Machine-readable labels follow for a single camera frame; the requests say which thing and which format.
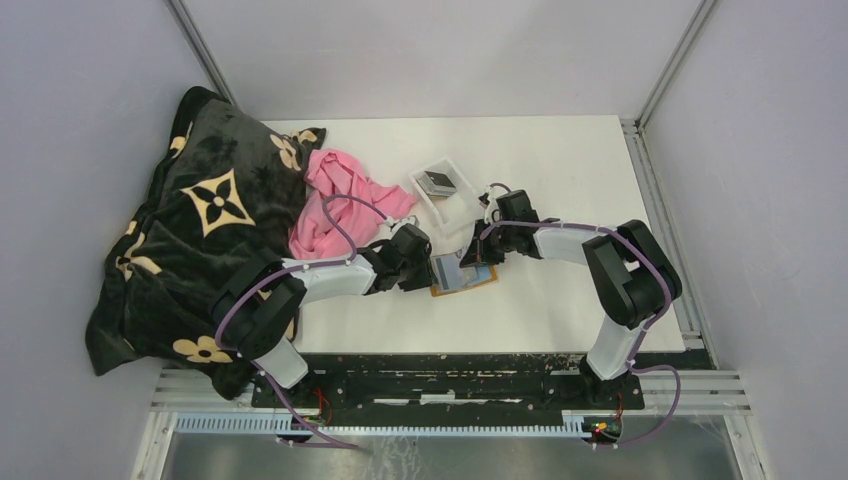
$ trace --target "white tabletop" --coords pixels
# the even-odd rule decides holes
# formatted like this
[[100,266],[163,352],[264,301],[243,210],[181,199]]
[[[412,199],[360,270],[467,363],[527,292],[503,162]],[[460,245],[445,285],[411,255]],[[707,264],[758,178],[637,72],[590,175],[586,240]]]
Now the white tabletop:
[[[410,192],[407,173],[448,156],[481,191],[491,182],[526,190],[540,218],[604,225],[648,221],[615,116],[266,124],[280,133],[325,127],[325,147],[358,158],[377,182]],[[462,248],[471,237],[471,225],[445,238],[422,206],[412,213],[430,236],[434,254]],[[437,298],[427,289],[395,289],[307,305],[295,347],[302,353],[375,354],[585,352],[592,347],[603,309],[585,266],[512,253],[497,270],[495,283]],[[673,309],[654,325],[642,350],[683,350]]]

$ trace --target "gray wall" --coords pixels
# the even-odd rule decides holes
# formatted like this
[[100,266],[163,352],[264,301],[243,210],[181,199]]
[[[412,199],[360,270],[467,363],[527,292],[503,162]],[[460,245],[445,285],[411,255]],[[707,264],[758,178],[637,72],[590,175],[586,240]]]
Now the gray wall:
[[160,0],[0,7],[0,478],[127,478],[154,362],[95,378],[108,249],[206,77]]
[[649,125],[779,478],[844,478],[848,3],[722,2]]
[[698,0],[186,0],[264,120],[634,118]]

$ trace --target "fleece blanket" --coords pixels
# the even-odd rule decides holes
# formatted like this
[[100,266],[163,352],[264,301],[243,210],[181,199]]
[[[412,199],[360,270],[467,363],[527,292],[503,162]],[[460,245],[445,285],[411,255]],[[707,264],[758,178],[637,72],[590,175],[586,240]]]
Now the fleece blanket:
[[209,302],[258,250],[290,256],[325,135],[281,135],[205,88],[185,94],[147,198],[106,256],[85,333],[97,375],[152,356],[207,374],[224,398],[241,393],[254,369],[215,346]]

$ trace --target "pink cloth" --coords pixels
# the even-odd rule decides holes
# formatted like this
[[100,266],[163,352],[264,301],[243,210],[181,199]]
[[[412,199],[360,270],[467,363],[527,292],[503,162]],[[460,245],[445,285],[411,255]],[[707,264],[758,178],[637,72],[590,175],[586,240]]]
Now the pink cloth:
[[[315,191],[309,195],[289,239],[289,249],[298,260],[350,253],[350,244],[333,228],[321,209],[321,203],[330,195],[342,193],[361,198],[397,219],[405,217],[415,204],[415,198],[402,188],[378,185],[365,175],[357,159],[333,149],[312,152],[306,183]],[[370,208],[345,198],[333,200],[328,209],[359,247],[370,242],[383,223]]]

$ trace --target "fleur-de-lis print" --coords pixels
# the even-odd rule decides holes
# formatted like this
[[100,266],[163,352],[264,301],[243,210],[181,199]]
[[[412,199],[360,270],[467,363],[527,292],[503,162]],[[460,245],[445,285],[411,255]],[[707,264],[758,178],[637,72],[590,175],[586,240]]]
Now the fleur-de-lis print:
[[159,265],[156,265],[156,262],[150,258],[134,255],[135,251],[141,247],[142,243],[144,243],[144,233],[139,233],[138,239],[136,239],[135,243],[127,249],[126,253],[115,259],[115,268],[124,274],[124,281],[127,281],[132,277],[132,265],[144,267],[153,275],[158,275],[159,272],[162,271]]
[[299,172],[300,165],[297,164],[297,150],[295,150],[288,137],[280,138],[272,133],[271,142],[280,149],[280,160],[282,160],[283,165],[295,172]]
[[171,140],[171,146],[168,150],[175,150],[174,154],[171,155],[171,158],[177,158],[181,153],[183,153],[183,149],[185,148],[186,143],[188,143],[188,136],[191,134],[191,127],[193,125],[194,122],[188,124],[188,129],[186,129],[186,135],[184,137],[178,136]]
[[297,130],[293,130],[291,135],[292,139],[295,142],[303,143],[303,142],[312,142],[315,143],[318,141],[318,137],[312,133],[311,130],[302,130],[298,132]]

